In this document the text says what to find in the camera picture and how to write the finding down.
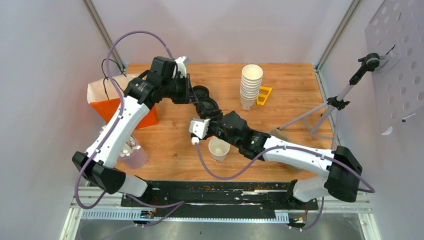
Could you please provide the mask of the black plastic cup lid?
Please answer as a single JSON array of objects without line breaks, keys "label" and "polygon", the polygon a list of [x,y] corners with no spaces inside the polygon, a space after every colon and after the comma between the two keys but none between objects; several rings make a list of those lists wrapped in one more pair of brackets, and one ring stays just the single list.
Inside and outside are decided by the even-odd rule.
[{"label": "black plastic cup lid", "polygon": [[198,116],[201,119],[211,119],[212,121],[220,121],[223,118],[223,112],[219,108],[217,102],[212,98],[202,98],[195,103]]}]

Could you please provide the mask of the white paper coffee cup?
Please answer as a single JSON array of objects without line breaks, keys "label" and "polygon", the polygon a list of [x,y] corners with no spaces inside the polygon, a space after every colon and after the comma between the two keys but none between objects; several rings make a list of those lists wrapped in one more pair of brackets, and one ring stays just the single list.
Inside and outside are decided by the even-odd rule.
[{"label": "white paper coffee cup", "polygon": [[225,160],[229,153],[231,145],[224,140],[217,137],[213,137],[208,143],[208,150],[212,155],[212,158],[217,162]]}]

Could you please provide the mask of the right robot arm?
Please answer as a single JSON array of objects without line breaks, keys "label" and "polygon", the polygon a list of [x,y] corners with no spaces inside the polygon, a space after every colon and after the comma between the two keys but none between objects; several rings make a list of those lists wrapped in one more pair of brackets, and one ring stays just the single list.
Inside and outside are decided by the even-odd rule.
[{"label": "right robot arm", "polygon": [[209,119],[206,136],[236,147],[247,159],[278,162],[315,173],[315,177],[307,180],[290,182],[285,201],[292,209],[326,196],[347,203],[357,199],[363,168],[347,147],[338,145],[331,150],[288,142],[250,128],[235,111]]}]

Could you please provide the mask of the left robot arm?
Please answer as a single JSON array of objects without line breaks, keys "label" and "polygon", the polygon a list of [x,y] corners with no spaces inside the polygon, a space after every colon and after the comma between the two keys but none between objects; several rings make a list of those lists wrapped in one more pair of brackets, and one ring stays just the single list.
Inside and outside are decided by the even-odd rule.
[{"label": "left robot arm", "polygon": [[153,193],[143,179],[115,168],[128,138],[156,103],[169,98],[174,104],[198,101],[187,73],[189,58],[170,59],[157,56],[149,70],[133,77],[123,92],[123,99],[106,128],[85,151],[77,151],[72,162],[82,177],[108,194],[133,195],[140,206],[149,206]]}]

